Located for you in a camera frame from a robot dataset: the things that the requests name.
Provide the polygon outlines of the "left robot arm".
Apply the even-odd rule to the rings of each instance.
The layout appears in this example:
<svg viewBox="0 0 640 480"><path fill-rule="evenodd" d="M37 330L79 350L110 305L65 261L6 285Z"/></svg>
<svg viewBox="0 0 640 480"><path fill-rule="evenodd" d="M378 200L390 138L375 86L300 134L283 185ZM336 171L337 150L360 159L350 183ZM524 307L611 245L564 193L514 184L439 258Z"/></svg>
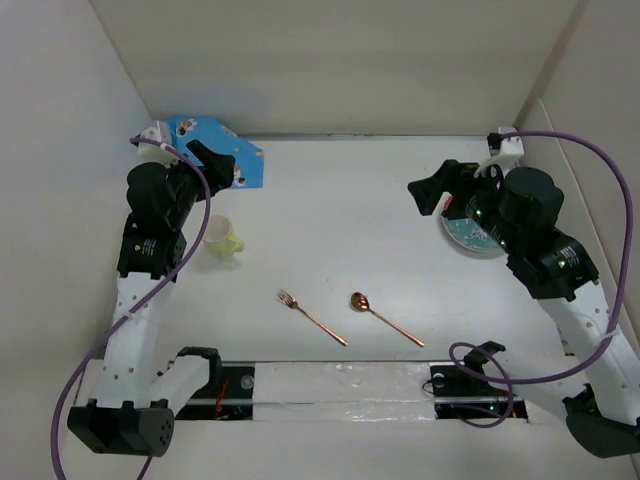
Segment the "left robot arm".
<svg viewBox="0 0 640 480"><path fill-rule="evenodd" d="M182 227L196 203L209 207L216 193L232 186L235 159L198 140L188 142L188 155L154 145L177 161L145 162L127 175L130 213L103 369L87 403L72 407L67 419L69 430L98 454L163 456L177 414L196 393L212 396L223 382L214 348L183 348L162 375L154 368L154 351L161 307L198 246L186 241Z"/></svg>

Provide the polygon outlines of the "copper fork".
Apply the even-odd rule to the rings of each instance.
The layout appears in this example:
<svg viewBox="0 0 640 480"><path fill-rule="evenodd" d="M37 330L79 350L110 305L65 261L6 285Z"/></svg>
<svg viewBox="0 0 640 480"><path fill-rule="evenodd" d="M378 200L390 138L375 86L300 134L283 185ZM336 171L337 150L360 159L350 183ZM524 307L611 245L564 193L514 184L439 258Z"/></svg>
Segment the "copper fork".
<svg viewBox="0 0 640 480"><path fill-rule="evenodd" d="M282 302L284 305L286 305L288 308L299 311L302 315L308 318L312 323L314 323L317 327L323 330L327 335L329 335L333 340L335 340L341 346L343 347L348 346L348 342L343 337L335 333L333 330L325 326L323 323L321 323L319 320L317 320L315 317L309 314L306 310L304 310L299 305L297 299L291 296L288 292L284 290L279 290L277 293L277 297L279 301Z"/></svg>

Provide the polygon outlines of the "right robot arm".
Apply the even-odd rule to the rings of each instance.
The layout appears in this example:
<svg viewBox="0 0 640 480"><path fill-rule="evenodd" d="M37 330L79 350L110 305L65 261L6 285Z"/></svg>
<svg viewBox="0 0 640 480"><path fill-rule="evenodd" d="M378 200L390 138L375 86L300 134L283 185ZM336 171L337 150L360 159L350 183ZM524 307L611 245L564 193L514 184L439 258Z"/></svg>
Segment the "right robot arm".
<svg viewBox="0 0 640 480"><path fill-rule="evenodd" d="M639 357L609 325L599 273L584 246L555 224L563 192L545 172L446 160L430 177L409 183L421 215L433 214L443 194L447 219L474 221L507 255L507 268L554 321L577 365L567 377L543 375L487 341L470 347L457 366L465 387L497 387L564 421L573 438L598 458L639 451Z"/></svg>

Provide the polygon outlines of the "copper spoon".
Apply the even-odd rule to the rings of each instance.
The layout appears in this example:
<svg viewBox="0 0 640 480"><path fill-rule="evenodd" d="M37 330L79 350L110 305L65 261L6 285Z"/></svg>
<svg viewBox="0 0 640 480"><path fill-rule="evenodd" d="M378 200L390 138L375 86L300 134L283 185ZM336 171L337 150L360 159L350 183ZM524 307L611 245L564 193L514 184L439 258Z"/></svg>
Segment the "copper spoon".
<svg viewBox="0 0 640 480"><path fill-rule="evenodd" d="M420 348L424 348L425 347L425 342L424 341L419 339L417 336L411 334L407 330L403 329L402 327L400 327L396 323L392 322L391 320L387 319L382 314L380 314L377 311L375 311L371 307L368 298L364 294L362 294L361 292L354 292L351 295L350 302L351 302L351 306L352 306L352 308L354 310L359 311L359 312L368 312L368 313L374 315L376 318L378 318L379 320L381 320L382 322L384 322L385 324L387 324L388 326L390 326L391 328L393 328L394 330L396 330L397 332L402 334L404 337L406 337L408 340L410 340L412 343L414 343L418 347L420 347Z"/></svg>

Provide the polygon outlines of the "blue space-print cloth placemat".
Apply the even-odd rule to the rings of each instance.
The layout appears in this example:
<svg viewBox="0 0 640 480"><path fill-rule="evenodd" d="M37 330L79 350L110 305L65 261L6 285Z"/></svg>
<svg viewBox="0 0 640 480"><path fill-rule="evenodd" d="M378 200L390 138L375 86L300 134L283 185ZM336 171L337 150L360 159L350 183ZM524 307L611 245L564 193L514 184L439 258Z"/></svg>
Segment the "blue space-print cloth placemat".
<svg viewBox="0 0 640 480"><path fill-rule="evenodd" d="M172 144L194 165L202 162L187 148L198 140L209 150L235 158L233 189L258 189L264 183L264 152L213 117L174 116L166 120Z"/></svg>

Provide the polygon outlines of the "pale yellow-green mug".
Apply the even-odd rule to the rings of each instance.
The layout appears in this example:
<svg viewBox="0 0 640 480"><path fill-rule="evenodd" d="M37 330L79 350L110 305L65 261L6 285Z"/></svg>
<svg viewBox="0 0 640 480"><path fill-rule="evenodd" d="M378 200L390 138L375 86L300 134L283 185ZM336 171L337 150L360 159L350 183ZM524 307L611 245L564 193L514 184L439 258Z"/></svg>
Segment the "pale yellow-green mug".
<svg viewBox="0 0 640 480"><path fill-rule="evenodd" d="M218 259L231 258L245 249L245 243L235 234L231 221L221 215L209 217L202 243Z"/></svg>

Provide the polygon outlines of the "red and teal plate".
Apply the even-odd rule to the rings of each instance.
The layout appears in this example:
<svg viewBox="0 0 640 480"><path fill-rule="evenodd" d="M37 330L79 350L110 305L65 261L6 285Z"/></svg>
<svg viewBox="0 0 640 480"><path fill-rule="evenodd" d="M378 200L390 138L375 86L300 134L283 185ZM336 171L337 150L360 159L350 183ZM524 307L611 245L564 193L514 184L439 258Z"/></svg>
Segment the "red and teal plate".
<svg viewBox="0 0 640 480"><path fill-rule="evenodd" d="M448 210L452 196L449 196L441 209L441 224L445 233L458 246L470 252L487 256L500 256L504 251L473 220L469 218L451 220L444 214Z"/></svg>

